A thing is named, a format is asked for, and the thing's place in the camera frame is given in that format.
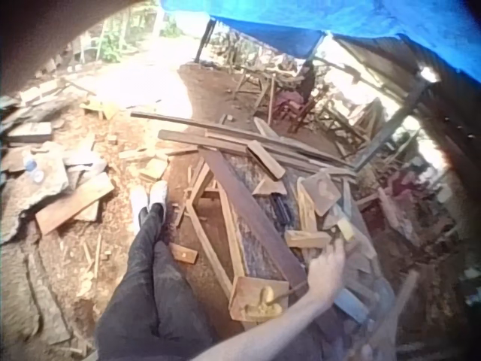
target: forearm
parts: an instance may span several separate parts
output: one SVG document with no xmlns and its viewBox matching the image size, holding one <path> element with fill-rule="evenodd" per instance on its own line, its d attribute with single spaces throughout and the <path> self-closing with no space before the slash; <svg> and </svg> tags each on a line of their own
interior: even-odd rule
<svg viewBox="0 0 481 361">
<path fill-rule="evenodd" d="M 214 346 L 194 360 L 268 361 L 330 306 L 307 293 L 282 316 Z"/>
</svg>

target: corrugated metal roof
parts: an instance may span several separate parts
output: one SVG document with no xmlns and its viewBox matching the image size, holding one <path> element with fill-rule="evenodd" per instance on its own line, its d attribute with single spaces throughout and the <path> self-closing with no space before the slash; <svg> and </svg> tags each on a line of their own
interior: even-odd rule
<svg viewBox="0 0 481 361">
<path fill-rule="evenodd" d="M 416 73 L 431 67 L 440 82 L 431 86 L 415 115 L 437 136 L 449 137 L 481 167 L 481 84 L 457 71 L 437 54 L 407 38 L 351 38 L 335 36 L 359 62 L 374 71 L 384 87 L 404 99 Z"/>
</svg>

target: hand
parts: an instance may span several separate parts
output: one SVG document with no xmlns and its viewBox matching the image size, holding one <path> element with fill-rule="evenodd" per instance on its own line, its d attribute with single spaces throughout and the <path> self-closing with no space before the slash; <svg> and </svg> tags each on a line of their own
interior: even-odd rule
<svg viewBox="0 0 481 361">
<path fill-rule="evenodd" d="M 334 245 L 328 245 L 322 254 L 309 264 L 307 294 L 325 309 L 332 306 L 337 294 L 343 289 L 345 258 L 343 240 L 338 238 Z"/>
</svg>

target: foot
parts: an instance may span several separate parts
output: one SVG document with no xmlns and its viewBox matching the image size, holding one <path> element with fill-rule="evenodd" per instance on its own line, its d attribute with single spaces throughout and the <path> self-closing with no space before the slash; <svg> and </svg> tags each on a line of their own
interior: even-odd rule
<svg viewBox="0 0 481 361">
<path fill-rule="evenodd" d="M 147 206 L 149 204 L 147 192 L 142 186 L 134 186 L 130 189 L 130 204 L 132 205 L 132 220 L 134 223 L 134 232 L 137 235 L 141 229 L 141 225 L 147 215 Z"/>
<path fill-rule="evenodd" d="M 150 188 L 149 210 L 152 209 L 154 204 L 162 206 L 162 224 L 165 223 L 165 215 L 167 214 L 167 191 L 168 186 L 165 180 L 154 183 L 152 188 Z"/>
</svg>

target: black pants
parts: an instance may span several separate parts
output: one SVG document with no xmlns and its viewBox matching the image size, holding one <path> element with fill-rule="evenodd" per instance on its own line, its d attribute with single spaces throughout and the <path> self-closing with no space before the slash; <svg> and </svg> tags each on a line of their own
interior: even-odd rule
<svg viewBox="0 0 481 361">
<path fill-rule="evenodd" d="M 132 242 L 126 275 L 98 322 L 100 360 L 190 358 L 214 343 L 205 313 L 160 241 L 162 206 L 153 208 Z"/>
</svg>

